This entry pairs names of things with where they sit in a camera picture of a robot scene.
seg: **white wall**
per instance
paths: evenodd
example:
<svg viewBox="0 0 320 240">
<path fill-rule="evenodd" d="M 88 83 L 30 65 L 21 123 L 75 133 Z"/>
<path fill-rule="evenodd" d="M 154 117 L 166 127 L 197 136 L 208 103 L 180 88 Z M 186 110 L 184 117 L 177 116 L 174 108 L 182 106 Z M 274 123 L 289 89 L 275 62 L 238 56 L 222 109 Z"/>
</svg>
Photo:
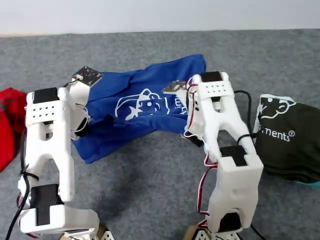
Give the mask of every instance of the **white wall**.
<svg viewBox="0 0 320 240">
<path fill-rule="evenodd" d="M 320 0 L 0 0 L 1 35 L 320 28 Z"/>
</svg>

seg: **black cable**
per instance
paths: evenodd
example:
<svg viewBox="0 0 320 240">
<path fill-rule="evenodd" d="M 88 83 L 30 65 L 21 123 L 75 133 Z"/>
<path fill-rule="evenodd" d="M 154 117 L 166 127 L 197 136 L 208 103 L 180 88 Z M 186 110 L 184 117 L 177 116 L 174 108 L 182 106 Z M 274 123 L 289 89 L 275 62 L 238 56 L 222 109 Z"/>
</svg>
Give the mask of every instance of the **black cable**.
<svg viewBox="0 0 320 240">
<path fill-rule="evenodd" d="M 21 136 L 21 145 L 20 145 L 20 164 L 21 164 L 21 172 L 20 174 L 23 176 L 23 179 L 24 179 L 24 182 L 25 182 L 25 193 L 24 193 L 24 196 L 22 198 L 22 201 L 21 201 L 21 204 L 20 206 L 18 207 L 18 210 L 16 211 L 11 223 L 10 223 L 10 226 L 9 226 L 9 229 L 6 233 L 6 237 L 5 237 L 5 240 L 9 240 L 10 239 L 10 236 L 11 236 L 11 233 L 12 233 L 12 230 L 14 229 L 14 226 L 16 224 L 16 221 L 17 219 L 19 218 L 19 215 L 21 214 L 21 211 L 24 209 L 25 205 L 26 205 L 26 202 L 27 202 L 27 199 L 28 199 L 28 195 L 29 195 L 29 191 L 30 191 L 30 184 L 29 184 L 29 180 L 28 180 L 28 176 L 30 177 L 34 177 L 39 180 L 38 176 L 34 175 L 33 174 L 31 175 L 30 173 L 26 172 L 28 166 L 25 166 L 25 136 L 26 136 L 26 133 L 27 133 L 27 129 L 25 128 L 23 130 L 23 133 L 22 133 L 22 136 Z"/>
<path fill-rule="evenodd" d="M 258 232 L 258 230 L 252 224 L 250 225 L 250 227 L 262 240 L 267 240 L 264 236 L 262 236 L 260 232 Z"/>
<path fill-rule="evenodd" d="M 246 125 L 248 127 L 249 133 L 252 135 L 252 130 L 251 130 L 251 104 L 252 104 L 252 98 L 249 92 L 245 90 L 236 90 L 234 91 L 235 94 L 241 93 L 245 94 L 248 97 L 248 112 L 247 112 L 247 118 L 246 118 Z"/>
<path fill-rule="evenodd" d="M 257 137 L 257 134 L 256 133 L 253 133 L 252 132 L 252 129 L 251 129 L 251 106 L 252 106 L 252 98 L 251 98 L 251 95 L 249 92 L 247 91 L 244 91 L 244 90 L 236 90 L 234 91 L 235 94 L 238 94 L 238 93 L 242 93 L 242 94 L 245 94 L 247 95 L 248 97 L 248 112 L 247 112 L 247 119 L 246 119 L 246 125 L 248 127 L 248 130 L 249 130 L 249 134 L 244 134 L 242 136 L 240 136 L 237 140 L 237 145 L 239 145 L 239 142 L 241 141 L 242 138 L 245 138 L 245 137 L 251 137 L 251 138 L 256 138 Z M 262 240 L 266 240 L 266 238 L 260 233 L 258 232 L 258 230 L 251 224 L 250 227 L 252 228 L 252 230 L 262 239 Z"/>
<path fill-rule="evenodd" d="M 74 81 L 67 82 L 65 85 L 62 85 L 61 87 L 62 87 L 62 88 L 65 88 L 65 87 L 69 86 L 70 84 L 73 84 L 73 83 L 75 83 L 75 82 L 77 82 L 77 81 L 79 81 L 79 79 L 76 79 L 76 80 L 74 80 Z"/>
<path fill-rule="evenodd" d="M 219 237 L 219 236 L 217 236 L 217 235 L 216 235 L 215 237 L 218 238 L 218 239 L 224 240 L 223 238 L 221 238 L 221 237 Z"/>
<path fill-rule="evenodd" d="M 249 134 L 243 134 L 242 136 L 240 136 L 240 137 L 238 138 L 238 140 L 236 141 L 236 144 L 239 145 L 241 139 L 243 139 L 243 138 L 245 138 L 245 137 L 250 137 L 250 138 L 252 138 L 252 135 L 251 135 L 250 133 L 249 133 Z"/>
</svg>

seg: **blue cloth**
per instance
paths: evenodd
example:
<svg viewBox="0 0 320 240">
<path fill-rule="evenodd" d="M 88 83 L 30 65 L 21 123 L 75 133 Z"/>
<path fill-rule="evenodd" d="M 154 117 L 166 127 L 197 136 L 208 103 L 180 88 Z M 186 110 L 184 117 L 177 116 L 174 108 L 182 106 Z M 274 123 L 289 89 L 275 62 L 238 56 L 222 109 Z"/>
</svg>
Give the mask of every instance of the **blue cloth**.
<svg viewBox="0 0 320 240">
<path fill-rule="evenodd" d="M 196 54 L 144 70 L 104 72 L 90 90 L 88 132 L 73 141 L 81 158 L 90 164 L 156 130 L 182 133 L 188 111 L 178 97 L 163 94 L 162 89 L 205 71 L 204 57 Z"/>
</svg>

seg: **red cloth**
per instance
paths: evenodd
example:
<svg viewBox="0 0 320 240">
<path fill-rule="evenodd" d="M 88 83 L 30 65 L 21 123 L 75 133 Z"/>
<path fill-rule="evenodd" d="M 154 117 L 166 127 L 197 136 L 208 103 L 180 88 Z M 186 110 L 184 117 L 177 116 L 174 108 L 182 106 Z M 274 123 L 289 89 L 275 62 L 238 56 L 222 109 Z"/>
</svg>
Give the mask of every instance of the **red cloth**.
<svg viewBox="0 0 320 240">
<path fill-rule="evenodd" d="M 25 129 L 27 95 L 13 88 L 0 91 L 0 171 L 14 158 L 15 133 Z"/>
</svg>

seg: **white plastic part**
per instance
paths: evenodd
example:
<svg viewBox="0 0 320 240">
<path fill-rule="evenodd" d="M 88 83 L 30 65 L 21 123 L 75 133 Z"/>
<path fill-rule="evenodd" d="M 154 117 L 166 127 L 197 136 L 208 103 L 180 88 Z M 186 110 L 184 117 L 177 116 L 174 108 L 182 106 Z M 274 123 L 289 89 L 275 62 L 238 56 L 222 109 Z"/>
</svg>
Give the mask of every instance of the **white plastic part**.
<svg viewBox="0 0 320 240">
<path fill-rule="evenodd" d="M 211 238 L 211 240 L 240 240 L 240 238 L 238 237 L 238 235 L 236 233 L 219 233 L 216 235 L 213 235 L 213 237 Z"/>
<path fill-rule="evenodd" d="M 195 236 L 194 240 L 240 240 L 236 233 L 216 233 L 215 235 L 209 236 L 204 229 L 200 229 Z"/>
<path fill-rule="evenodd" d="M 82 83 L 81 81 L 75 81 L 70 85 L 69 92 L 75 103 L 84 106 L 88 103 L 90 86 Z"/>
<path fill-rule="evenodd" d="M 69 236 L 90 236 L 95 238 L 99 229 L 99 218 L 93 210 L 74 209 L 66 205 L 53 205 L 50 207 L 50 224 L 37 226 L 36 209 L 26 209 L 21 213 L 20 229 L 23 233 L 59 234 L 69 230 L 81 230 Z"/>
<path fill-rule="evenodd" d="M 100 240 L 116 240 L 111 231 L 105 231 Z"/>
<path fill-rule="evenodd" d="M 228 80 L 200 82 L 197 86 L 197 92 L 201 99 L 228 96 L 234 93 Z"/>
<path fill-rule="evenodd" d="M 227 213 L 237 212 L 241 228 L 250 227 L 258 203 L 258 184 L 263 164 L 257 154 L 244 155 L 247 166 L 236 166 L 232 157 L 218 161 L 215 188 L 206 216 L 210 231 L 219 230 L 220 221 Z"/>
<path fill-rule="evenodd" d="M 204 139 L 204 148 L 210 160 L 218 162 L 216 186 L 209 199 L 209 215 L 205 216 L 207 227 L 215 235 L 225 214 L 236 212 L 241 228 L 224 233 L 234 236 L 251 224 L 258 203 L 258 184 L 263 164 L 251 137 L 244 137 L 239 142 L 246 152 L 246 166 L 236 166 L 232 157 L 221 155 L 218 144 L 220 130 L 226 130 L 236 141 L 242 135 L 249 134 L 249 130 L 240 117 L 228 74 L 221 72 L 220 75 L 222 81 L 213 82 L 202 82 L 199 74 L 193 76 L 192 83 L 197 86 L 192 89 L 192 92 L 196 91 L 194 100 L 191 94 L 188 96 L 189 116 L 185 128 L 187 130 L 190 125 L 193 101 L 196 101 L 199 111 L 194 112 L 189 131 Z M 220 101 L 212 102 L 212 97 L 220 97 Z"/>
<path fill-rule="evenodd" d="M 57 101 L 33 104 L 33 92 L 27 95 L 26 106 L 26 150 L 25 166 L 29 173 L 40 176 L 45 163 L 53 159 L 59 170 L 59 195 L 63 202 L 69 202 L 75 195 L 74 159 L 71 157 L 69 93 L 66 88 L 58 90 Z M 45 121 L 53 121 L 50 127 Z M 28 176 L 30 189 L 38 182 Z M 22 195 L 26 183 L 21 176 L 18 183 Z"/>
<path fill-rule="evenodd" d="M 227 87 L 230 85 L 227 73 L 221 72 L 221 77 L 223 79 L 221 82 L 224 83 L 227 88 L 226 91 L 229 92 L 230 89 L 232 90 L 231 86 Z M 193 77 L 193 82 L 198 84 L 196 87 L 198 88 L 196 96 L 199 112 L 201 114 L 200 119 L 204 126 L 203 137 L 206 142 L 205 150 L 208 151 L 210 160 L 215 163 L 221 157 L 218 145 L 218 133 L 220 130 L 226 130 L 235 140 L 238 140 L 242 135 L 249 134 L 249 130 L 240 117 L 233 91 L 229 95 L 225 95 L 222 92 L 220 92 L 220 95 L 214 95 L 215 97 L 221 97 L 221 108 L 218 111 L 214 107 L 210 97 L 211 95 L 208 96 L 206 94 L 207 97 L 201 95 L 206 89 L 206 85 L 202 85 L 201 76 L 198 74 L 195 75 Z M 244 137 L 240 141 L 240 145 L 243 146 L 248 154 L 256 153 L 254 143 L 250 137 Z"/>
<path fill-rule="evenodd" d="M 49 159 L 53 159 L 59 170 L 59 196 L 63 202 L 75 196 L 74 160 L 71 157 L 71 132 L 78 129 L 88 113 L 77 104 L 85 105 L 90 87 L 77 82 L 73 96 L 65 87 L 57 91 L 59 100 L 34 104 L 34 92 L 27 95 L 26 106 L 26 150 L 27 172 L 40 176 Z M 40 184 L 28 176 L 30 189 Z M 22 196 L 26 193 L 26 183 L 21 177 L 18 188 Z M 25 209 L 20 215 L 20 229 L 23 233 L 58 234 L 79 240 L 99 240 L 99 218 L 93 210 L 74 209 L 63 204 L 52 205 L 49 210 L 50 224 L 37 225 L 36 209 Z"/>
</svg>

